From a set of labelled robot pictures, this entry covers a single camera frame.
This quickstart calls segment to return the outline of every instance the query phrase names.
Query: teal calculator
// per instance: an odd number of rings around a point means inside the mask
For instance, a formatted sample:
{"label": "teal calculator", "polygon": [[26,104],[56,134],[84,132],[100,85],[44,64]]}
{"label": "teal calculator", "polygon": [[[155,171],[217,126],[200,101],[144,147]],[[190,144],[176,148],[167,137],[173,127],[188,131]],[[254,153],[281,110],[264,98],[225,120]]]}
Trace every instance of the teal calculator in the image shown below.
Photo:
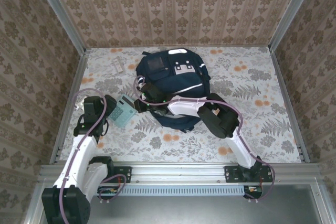
{"label": "teal calculator", "polygon": [[109,119],[117,127],[125,127],[129,120],[136,114],[134,101],[129,96],[122,94],[117,100],[116,108],[112,111]]}

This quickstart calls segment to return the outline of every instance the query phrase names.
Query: backpack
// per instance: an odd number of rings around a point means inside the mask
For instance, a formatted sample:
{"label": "backpack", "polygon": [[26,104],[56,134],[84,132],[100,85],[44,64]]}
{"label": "backpack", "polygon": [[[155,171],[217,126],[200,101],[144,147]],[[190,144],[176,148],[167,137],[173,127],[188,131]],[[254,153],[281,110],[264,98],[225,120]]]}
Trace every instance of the backpack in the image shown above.
{"label": "backpack", "polygon": [[[210,94],[210,76],[201,57],[188,49],[171,49],[148,53],[136,68],[136,75],[145,77],[161,92],[182,97],[201,98]],[[151,112],[164,127],[191,131],[200,118],[190,115],[158,115]]]}

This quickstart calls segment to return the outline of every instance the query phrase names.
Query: purple cable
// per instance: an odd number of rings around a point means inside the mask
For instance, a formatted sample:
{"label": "purple cable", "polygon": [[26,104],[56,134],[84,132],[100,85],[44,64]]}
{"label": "purple cable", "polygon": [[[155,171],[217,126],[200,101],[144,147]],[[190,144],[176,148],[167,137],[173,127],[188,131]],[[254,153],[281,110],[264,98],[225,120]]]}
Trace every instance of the purple cable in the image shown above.
{"label": "purple cable", "polygon": [[76,98],[77,98],[77,95],[84,92],[84,91],[88,91],[88,90],[91,90],[91,91],[95,91],[97,92],[103,99],[104,101],[104,109],[100,115],[100,117],[98,118],[97,122],[94,123],[94,125],[89,129],[89,131],[83,136],[83,138],[80,140],[77,148],[75,149],[74,153],[73,153],[73,156],[69,162],[69,166],[65,172],[65,175],[64,175],[64,179],[63,179],[63,182],[62,182],[62,185],[61,185],[61,188],[60,188],[60,191],[59,191],[59,210],[61,212],[61,215],[62,215],[62,218],[63,218],[63,221],[65,224],[69,224],[69,221],[65,215],[65,212],[64,212],[64,206],[63,206],[63,192],[64,192],[64,187],[65,187],[65,184],[67,182],[67,177],[69,176],[69,173],[70,173],[70,170],[71,170],[71,167],[72,167],[72,164],[74,163],[74,160],[75,160],[75,157],[77,155],[77,152],[78,152],[78,149],[81,147],[82,143],[84,142],[84,140],[87,138],[87,136],[91,133],[91,131],[98,125],[98,123],[103,119],[104,115],[105,115],[105,111],[106,111],[106,107],[107,107],[107,103],[106,103],[106,99],[103,95],[102,92],[100,92],[99,90],[97,89],[92,89],[92,88],[87,88],[87,89],[82,89],[82,90],[79,90],[77,93],[75,93],[72,97],[72,103],[74,104],[75,101],[76,101]]}
{"label": "purple cable", "polygon": [[[126,178],[126,176],[123,175],[123,174],[116,174],[116,175],[114,175],[114,176],[112,176],[112,177],[109,177],[109,178],[104,179],[104,180],[101,182],[101,183],[105,183],[105,182],[107,182],[107,181],[109,181],[109,180],[111,180],[111,179],[117,178],[117,177],[123,177],[123,178],[124,178],[124,183],[122,184],[121,188],[117,191],[117,193],[116,193],[111,199],[109,199],[109,201],[114,200],[114,199],[121,193],[121,191],[124,189],[124,187],[125,187],[125,185],[126,185],[127,178]],[[98,198],[99,198],[100,200],[103,200],[103,199],[101,198],[101,193],[102,193],[103,191],[105,191],[105,190],[102,190],[102,191],[99,192]]]}
{"label": "purple cable", "polygon": [[134,82],[133,82],[133,92],[134,92],[135,96],[136,96],[141,102],[143,102],[143,103],[145,103],[145,104],[153,105],[153,106],[158,106],[158,105],[166,105],[166,104],[169,104],[169,103],[172,103],[172,102],[179,102],[179,101],[182,101],[182,102],[210,102],[210,103],[218,103],[218,104],[224,105],[224,106],[226,106],[226,107],[232,109],[233,111],[235,111],[235,112],[238,114],[239,119],[240,119],[240,124],[239,124],[239,126],[238,126],[237,135],[238,135],[239,139],[241,140],[242,144],[244,145],[244,147],[246,148],[248,154],[249,154],[253,159],[255,159],[256,161],[259,161],[259,162],[261,162],[262,164],[267,165],[267,166],[271,169],[271,171],[272,171],[272,173],[273,173],[273,180],[272,180],[271,186],[270,186],[270,188],[268,189],[268,191],[266,192],[266,194],[265,194],[264,196],[260,197],[259,199],[255,199],[253,196],[251,196],[251,195],[249,195],[249,194],[246,194],[246,195],[249,196],[252,200],[257,201],[257,200],[262,200],[262,199],[264,199],[264,198],[265,198],[265,197],[272,191],[273,186],[274,186],[274,183],[275,183],[275,171],[274,171],[273,167],[272,167],[270,164],[266,163],[265,161],[262,161],[260,158],[257,158],[255,155],[253,155],[253,154],[251,153],[251,150],[249,149],[249,147],[248,147],[247,144],[245,143],[244,139],[241,137],[241,135],[240,135],[240,130],[241,130],[242,127],[243,127],[243,121],[244,121],[244,119],[243,119],[243,115],[240,113],[239,110],[237,110],[235,107],[233,107],[232,105],[230,105],[230,104],[228,104],[228,103],[226,103],[226,102],[216,101],[216,100],[201,100],[201,99],[199,99],[199,100],[195,100],[195,99],[188,99],[188,98],[180,98],[180,99],[178,99],[178,100],[171,100],[171,101],[160,102],[160,103],[146,102],[145,100],[143,100],[143,99],[140,97],[140,95],[139,95],[138,92],[137,92],[138,90],[136,89],[136,88],[137,88],[136,83],[138,82],[139,79],[140,79],[143,83],[145,83],[145,77],[144,77],[144,76],[137,76],[136,79],[135,79]]}

